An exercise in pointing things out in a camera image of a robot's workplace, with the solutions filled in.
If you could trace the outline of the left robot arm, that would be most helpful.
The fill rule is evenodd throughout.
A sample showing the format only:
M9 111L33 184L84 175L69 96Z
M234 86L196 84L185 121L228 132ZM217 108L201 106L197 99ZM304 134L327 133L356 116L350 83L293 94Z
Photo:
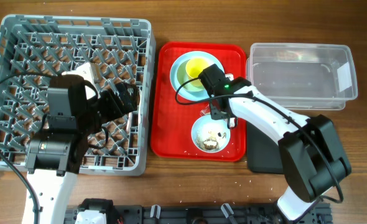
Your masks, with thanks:
M107 132L103 124L137 110L139 89L119 82L113 89L95 92L79 75L53 77L47 90L49 112L26 145L27 194L23 223L63 223L68 201L77 181L91 134Z

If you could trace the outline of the black rectangular tray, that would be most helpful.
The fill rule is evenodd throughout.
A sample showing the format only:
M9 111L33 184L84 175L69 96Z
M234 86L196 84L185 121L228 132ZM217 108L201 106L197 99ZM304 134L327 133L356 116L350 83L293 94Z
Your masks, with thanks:
M250 171L283 174L278 145L251 123L246 123L247 167Z

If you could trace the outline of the light blue food bowl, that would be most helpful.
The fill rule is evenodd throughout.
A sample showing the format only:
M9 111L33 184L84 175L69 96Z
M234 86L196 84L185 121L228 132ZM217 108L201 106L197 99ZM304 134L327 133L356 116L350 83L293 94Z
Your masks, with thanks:
M205 153L217 153L228 145L231 132L223 119L214 120L210 115L201 116L191 130L194 145Z

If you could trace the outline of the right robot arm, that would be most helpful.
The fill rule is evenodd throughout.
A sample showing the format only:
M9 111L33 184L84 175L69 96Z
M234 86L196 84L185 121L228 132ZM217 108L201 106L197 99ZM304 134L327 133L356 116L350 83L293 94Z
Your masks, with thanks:
M208 93L212 119L241 118L262 131L279 149L288 188L277 200L279 213L288 221L300 220L326 192L351 174L351 165L333 122L320 114L297 114L264 96L243 77L230 80L213 64L199 79Z

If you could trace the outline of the light blue plate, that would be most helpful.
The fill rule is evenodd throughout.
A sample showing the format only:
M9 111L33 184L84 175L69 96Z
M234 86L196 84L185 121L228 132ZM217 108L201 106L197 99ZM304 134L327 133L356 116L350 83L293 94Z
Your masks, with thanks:
M188 81L188 76L185 70L186 64L190 59L204 58L210 64L216 64L223 72L225 71L220 61L212 54L202 51L191 51L181 55L172 65L170 69L170 82L174 91L177 91L179 86ZM198 101L208 98L208 93L203 87L193 86L191 83L186 84L179 91L182 98L190 101Z

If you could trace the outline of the yellow plastic cup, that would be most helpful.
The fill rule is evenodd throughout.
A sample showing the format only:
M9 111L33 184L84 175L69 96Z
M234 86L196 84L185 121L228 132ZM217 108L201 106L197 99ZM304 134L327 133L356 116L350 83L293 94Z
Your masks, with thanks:
M211 62L206 58L197 57L190 59L185 66L188 79L198 78L199 74L210 65Z

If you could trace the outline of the red candy wrapper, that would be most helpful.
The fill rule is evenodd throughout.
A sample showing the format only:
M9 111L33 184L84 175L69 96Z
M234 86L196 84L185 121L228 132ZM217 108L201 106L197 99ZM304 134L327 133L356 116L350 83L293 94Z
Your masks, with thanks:
M202 111L204 115L208 115L211 113L210 105L207 105L206 108Z

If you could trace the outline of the grey dishwasher rack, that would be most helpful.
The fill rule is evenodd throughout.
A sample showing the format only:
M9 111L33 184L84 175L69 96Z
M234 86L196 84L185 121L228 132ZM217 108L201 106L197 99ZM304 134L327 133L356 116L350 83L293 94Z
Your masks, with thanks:
M92 134L80 171L91 175L144 173L156 38L145 19L8 15L0 26L0 170L25 171L25 145L42 126L47 87L90 62L99 67L99 92L119 82L139 89L130 133L128 114Z

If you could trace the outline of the white napkin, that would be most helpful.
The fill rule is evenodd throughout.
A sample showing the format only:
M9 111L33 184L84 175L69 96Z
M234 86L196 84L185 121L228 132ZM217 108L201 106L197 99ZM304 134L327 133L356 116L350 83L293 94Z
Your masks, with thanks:
M234 129L237 126L236 122L237 122L236 118L227 119L228 129Z

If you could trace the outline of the clear plastic bin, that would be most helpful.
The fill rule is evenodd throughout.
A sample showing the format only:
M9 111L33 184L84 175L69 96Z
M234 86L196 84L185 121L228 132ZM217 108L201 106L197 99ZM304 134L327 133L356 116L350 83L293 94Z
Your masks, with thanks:
M246 69L264 96L290 110L342 110L358 97L346 45L254 43Z

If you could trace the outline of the white plastic spoon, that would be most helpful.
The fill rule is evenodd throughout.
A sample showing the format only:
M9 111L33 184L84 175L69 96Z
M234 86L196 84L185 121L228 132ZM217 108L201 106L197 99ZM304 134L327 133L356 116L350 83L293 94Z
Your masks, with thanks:
M127 133L130 133L130 131L131 131L132 118L133 118L133 114L129 113L128 114L128 119L127 119L127 122L126 122L126 132Z

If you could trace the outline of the red plastic tray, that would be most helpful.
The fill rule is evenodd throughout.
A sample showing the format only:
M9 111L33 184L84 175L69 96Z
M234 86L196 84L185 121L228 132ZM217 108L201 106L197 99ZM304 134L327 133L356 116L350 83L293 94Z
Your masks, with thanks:
M246 76L244 50L231 44L206 44L195 42L168 42L159 52L156 88L153 106L151 149L159 157L207 161L235 162L246 152L246 122L239 120L231 130L228 145L220 152L201 151L192 141L191 130L207 104L179 105L170 82L173 63L183 54L202 51L216 57L226 73L235 78Z

